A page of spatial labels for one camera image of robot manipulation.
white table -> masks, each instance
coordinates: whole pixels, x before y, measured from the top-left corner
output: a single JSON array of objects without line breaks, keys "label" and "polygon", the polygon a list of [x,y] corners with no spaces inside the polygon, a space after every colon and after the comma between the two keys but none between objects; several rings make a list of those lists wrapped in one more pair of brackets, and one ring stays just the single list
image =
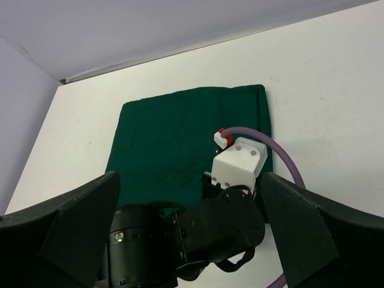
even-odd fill
[{"label": "white table", "polygon": [[[383,15],[379,1],[60,87],[7,212],[103,174],[124,103],[199,86],[262,83],[274,138],[308,189],[384,216]],[[275,171],[290,179],[277,158]],[[211,265],[180,287],[264,288],[280,272],[268,230],[240,271]]]}]

white backdrop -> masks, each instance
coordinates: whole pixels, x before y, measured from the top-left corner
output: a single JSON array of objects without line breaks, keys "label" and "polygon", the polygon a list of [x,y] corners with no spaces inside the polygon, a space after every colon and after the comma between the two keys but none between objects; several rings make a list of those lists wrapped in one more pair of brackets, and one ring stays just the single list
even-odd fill
[{"label": "white backdrop", "polygon": [[35,143],[58,82],[0,39],[0,215]]},{"label": "white backdrop", "polygon": [[0,38],[61,80],[371,0],[2,0]]}]

green towel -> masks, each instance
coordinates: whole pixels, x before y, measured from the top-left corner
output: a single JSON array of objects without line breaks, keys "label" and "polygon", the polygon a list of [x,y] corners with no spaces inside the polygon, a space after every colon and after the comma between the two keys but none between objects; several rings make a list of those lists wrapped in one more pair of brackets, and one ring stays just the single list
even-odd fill
[{"label": "green towel", "polygon": [[[233,126],[271,136],[264,86],[196,88],[124,104],[106,169],[120,174],[119,206],[197,204],[202,173],[211,171],[218,148],[214,133]],[[273,168],[270,149],[268,155],[263,172]],[[260,197],[258,188],[256,202],[263,206]]]}]

purple tube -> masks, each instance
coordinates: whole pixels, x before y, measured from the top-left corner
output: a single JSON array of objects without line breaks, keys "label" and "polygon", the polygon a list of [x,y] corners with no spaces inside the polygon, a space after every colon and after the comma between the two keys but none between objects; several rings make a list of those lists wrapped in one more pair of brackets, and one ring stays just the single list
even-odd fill
[{"label": "purple tube", "polygon": [[[290,174],[292,175],[293,181],[297,186],[300,186],[302,188],[305,188],[304,181],[301,177],[301,174],[299,172],[299,169],[296,167],[292,159],[289,157],[287,152],[278,144],[276,143],[272,138],[268,137],[267,135],[261,133],[260,131],[246,128],[246,127],[232,127],[225,129],[221,136],[222,138],[225,138],[226,136],[230,134],[245,134],[248,136],[252,136],[256,139],[259,139],[262,141],[265,145],[272,148],[273,151],[276,152],[276,154],[282,159],[284,164],[287,166]],[[286,278],[284,274],[281,274],[272,284],[270,284],[267,288],[283,288],[287,284]]]}]

white 3d-printed part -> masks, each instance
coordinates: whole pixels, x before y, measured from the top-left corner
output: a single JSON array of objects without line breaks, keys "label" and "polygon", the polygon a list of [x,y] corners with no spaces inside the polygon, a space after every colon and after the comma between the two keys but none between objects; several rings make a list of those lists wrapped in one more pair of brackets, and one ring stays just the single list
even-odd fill
[{"label": "white 3d-printed part", "polygon": [[212,184],[220,183],[223,189],[246,185],[253,191],[266,158],[265,144],[239,137],[231,147],[214,158]]}]

